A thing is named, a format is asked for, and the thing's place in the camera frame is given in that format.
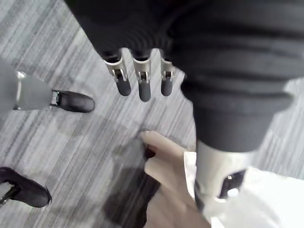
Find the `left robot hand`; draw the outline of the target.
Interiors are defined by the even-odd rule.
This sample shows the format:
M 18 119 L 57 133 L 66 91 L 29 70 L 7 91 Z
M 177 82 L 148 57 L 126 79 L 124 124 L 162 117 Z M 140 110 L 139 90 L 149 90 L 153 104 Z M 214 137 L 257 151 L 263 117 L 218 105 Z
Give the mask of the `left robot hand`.
M 96 52 L 117 63 L 157 48 L 185 73 L 193 104 L 202 213 L 220 209 L 238 189 L 274 116 L 293 96 L 284 90 L 304 76 L 301 0 L 68 0 Z

